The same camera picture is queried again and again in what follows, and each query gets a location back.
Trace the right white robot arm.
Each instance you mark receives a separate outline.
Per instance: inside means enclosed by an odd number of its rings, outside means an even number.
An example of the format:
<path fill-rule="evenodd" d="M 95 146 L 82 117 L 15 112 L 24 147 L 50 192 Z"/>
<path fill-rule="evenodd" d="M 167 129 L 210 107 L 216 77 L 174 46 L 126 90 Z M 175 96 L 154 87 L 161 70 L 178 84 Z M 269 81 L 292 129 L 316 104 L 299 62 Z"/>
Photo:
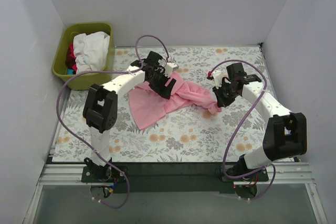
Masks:
<path fill-rule="evenodd" d="M 266 129 L 261 147 L 242 155 L 235 165 L 224 169 L 224 176 L 248 181 L 273 161 L 304 155 L 308 149 L 307 119 L 304 114 L 292 112 L 267 92 L 267 80 L 261 71 L 248 74 L 244 70 L 246 62 L 243 60 L 228 60 L 227 63 L 226 73 L 214 67 L 207 78 L 214 81 L 213 92 L 218 107 L 228 107 L 237 97 L 251 104 L 233 134 L 238 133 L 253 110 L 264 119 Z"/>

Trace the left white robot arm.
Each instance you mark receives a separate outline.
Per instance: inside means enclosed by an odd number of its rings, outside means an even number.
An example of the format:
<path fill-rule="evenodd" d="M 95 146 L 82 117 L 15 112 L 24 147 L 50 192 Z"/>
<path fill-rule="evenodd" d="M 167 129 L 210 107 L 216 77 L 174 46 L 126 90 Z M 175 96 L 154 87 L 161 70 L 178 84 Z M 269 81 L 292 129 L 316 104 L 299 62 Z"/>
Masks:
<path fill-rule="evenodd" d="M 83 117 L 89 127 L 93 150 L 91 157 L 86 159 L 85 163 L 97 165 L 93 170 L 93 175 L 98 181 L 106 182 L 112 175 L 112 170 L 106 162 L 111 159 L 109 138 L 110 130 L 117 120 L 118 98 L 136 86 L 146 83 L 160 97 L 169 99 L 176 83 L 171 75 L 178 68 L 177 64 L 150 51 L 145 59 L 131 63 L 125 74 L 102 85 L 93 84 L 90 87 L 83 109 Z"/>

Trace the pink t-shirt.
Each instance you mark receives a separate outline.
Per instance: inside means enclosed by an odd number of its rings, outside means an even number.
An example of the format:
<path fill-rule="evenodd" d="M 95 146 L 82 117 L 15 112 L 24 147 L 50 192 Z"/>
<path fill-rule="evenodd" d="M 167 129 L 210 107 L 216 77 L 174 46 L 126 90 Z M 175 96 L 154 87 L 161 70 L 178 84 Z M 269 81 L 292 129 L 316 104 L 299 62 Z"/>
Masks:
<path fill-rule="evenodd" d="M 211 114 L 222 111 L 207 89 L 184 80 L 177 73 L 173 73 L 172 78 L 176 83 L 169 99 L 155 93 L 147 82 L 136 86 L 128 93 L 130 112 L 139 130 L 151 126 L 171 112 L 193 104 Z"/>

